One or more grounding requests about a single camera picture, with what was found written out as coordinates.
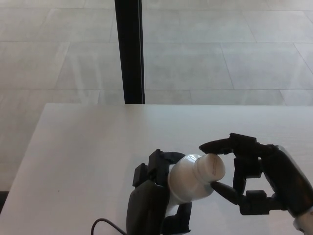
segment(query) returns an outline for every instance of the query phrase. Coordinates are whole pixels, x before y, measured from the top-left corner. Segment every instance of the tiled floor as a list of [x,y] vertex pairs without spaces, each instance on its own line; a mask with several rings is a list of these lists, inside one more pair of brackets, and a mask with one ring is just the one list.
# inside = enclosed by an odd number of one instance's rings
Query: tiled floor
[[[313,105],[313,0],[143,0],[146,102]],[[114,0],[0,0],[0,190],[47,102],[123,103]]]

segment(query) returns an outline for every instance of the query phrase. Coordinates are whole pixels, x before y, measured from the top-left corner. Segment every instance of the white table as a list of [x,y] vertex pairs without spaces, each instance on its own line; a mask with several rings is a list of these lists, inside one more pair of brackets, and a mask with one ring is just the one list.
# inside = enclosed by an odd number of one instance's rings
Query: white table
[[[284,146],[313,182],[313,108],[48,104],[0,216],[1,235],[88,235],[105,217],[125,229],[134,169],[157,148],[197,153],[241,133]],[[233,155],[223,156],[231,184]],[[272,193],[263,179],[249,189]],[[190,235],[295,235],[287,212],[241,216],[213,193],[193,203]],[[98,224],[97,235],[117,235]]]

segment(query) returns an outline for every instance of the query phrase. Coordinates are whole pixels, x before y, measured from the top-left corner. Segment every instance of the black cable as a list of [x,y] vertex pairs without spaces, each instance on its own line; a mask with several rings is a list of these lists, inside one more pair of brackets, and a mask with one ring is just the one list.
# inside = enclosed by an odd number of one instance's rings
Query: black cable
[[116,230],[118,230],[122,235],[127,235],[126,232],[124,232],[121,228],[119,228],[117,225],[113,224],[111,221],[109,221],[108,219],[104,219],[104,218],[100,218],[100,219],[97,219],[92,227],[91,227],[91,235],[93,235],[93,231],[94,231],[94,227],[96,227],[97,223],[100,222],[100,221],[103,221],[103,222],[106,222],[108,224],[110,224],[113,228],[115,228]]

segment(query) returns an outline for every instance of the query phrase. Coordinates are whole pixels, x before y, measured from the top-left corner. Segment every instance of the white bottle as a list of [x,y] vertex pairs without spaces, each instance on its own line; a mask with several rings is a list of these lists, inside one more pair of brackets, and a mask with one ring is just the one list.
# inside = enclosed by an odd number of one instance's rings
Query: white bottle
[[224,163],[216,154],[185,156],[168,175],[171,191],[169,206],[209,196],[214,191],[210,183],[222,179],[224,175]]

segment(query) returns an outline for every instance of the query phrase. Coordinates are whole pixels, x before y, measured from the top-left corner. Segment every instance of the robotic hand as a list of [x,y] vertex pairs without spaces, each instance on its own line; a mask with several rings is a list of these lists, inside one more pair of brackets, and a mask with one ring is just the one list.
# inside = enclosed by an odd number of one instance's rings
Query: robotic hand
[[[228,139],[200,146],[204,153],[234,153],[233,187],[211,183],[222,197],[239,205],[242,215],[269,214],[270,210],[288,210],[294,226],[305,235],[313,235],[313,188],[289,153],[278,145],[263,145],[256,138],[230,134]],[[267,197],[263,190],[247,190],[246,179],[260,178],[264,173],[274,190]]]

